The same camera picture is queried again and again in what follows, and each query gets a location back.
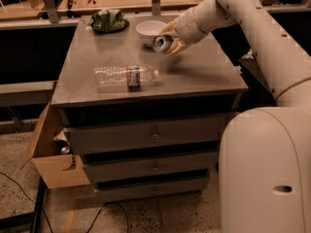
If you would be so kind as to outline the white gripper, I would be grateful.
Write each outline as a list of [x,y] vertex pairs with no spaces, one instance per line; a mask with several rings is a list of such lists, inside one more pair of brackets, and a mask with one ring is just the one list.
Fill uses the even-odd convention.
[[185,50],[188,45],[196,44],[207,36],[197,23],[194,8],[182,12],[176,19],[167,23],[159,35],[172,35],[167,37],[167,56],[177,54]]

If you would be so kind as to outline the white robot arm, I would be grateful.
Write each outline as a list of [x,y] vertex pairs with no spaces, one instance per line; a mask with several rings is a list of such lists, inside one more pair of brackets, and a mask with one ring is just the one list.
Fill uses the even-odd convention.
[[311,233],[311,57],[260,0],[205,0],[163,28],[172,53],[216,28],[240,25],[273,107],[245,111],[220,144],[222,233]]

